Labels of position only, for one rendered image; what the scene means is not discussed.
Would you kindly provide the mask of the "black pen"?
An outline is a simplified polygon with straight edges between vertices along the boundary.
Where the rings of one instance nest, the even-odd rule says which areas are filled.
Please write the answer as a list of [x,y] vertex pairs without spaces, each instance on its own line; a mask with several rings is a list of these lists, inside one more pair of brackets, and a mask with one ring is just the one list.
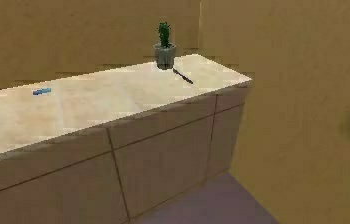
[[172,68],[173,73],[179,75],[183,80],[185,80],[186,82],[193,84],[193,81],[191,79],[189,79],[188,77],[186,77],[185,75],[181,74],[177,69]]

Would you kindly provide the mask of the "beige cupboard with drawers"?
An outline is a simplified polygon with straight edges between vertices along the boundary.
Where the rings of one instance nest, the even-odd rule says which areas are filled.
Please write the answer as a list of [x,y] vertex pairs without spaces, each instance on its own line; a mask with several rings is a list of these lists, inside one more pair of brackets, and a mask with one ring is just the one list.
[[173,68],[193,84],[148,62],[0,90],[0,224],[128,224],[226,170],[250,79]]

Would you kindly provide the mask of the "green cactus in grey pot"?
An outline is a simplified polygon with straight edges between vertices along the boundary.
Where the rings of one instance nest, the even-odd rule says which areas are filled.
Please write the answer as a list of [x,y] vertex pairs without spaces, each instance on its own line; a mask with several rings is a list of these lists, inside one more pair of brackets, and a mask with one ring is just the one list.
[[158,25],[159,42],[153,45],[155,61],[161,70],[172,69],[176,53],[176,46],[170,42],[170,25],[160,22]]

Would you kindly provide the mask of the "small blue flat card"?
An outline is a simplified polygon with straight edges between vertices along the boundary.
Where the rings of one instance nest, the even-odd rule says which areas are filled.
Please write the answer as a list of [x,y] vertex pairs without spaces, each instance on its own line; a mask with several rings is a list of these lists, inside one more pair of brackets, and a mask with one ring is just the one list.
[[49,92],[51,92],[51,91],[52,91],[51,88],[41,88],[41,89],[34,90],[34,91],[32,92],[32,94],[33,94],[34,96],[36,96],[36,95],[46,94],[46,93],[49,93]]

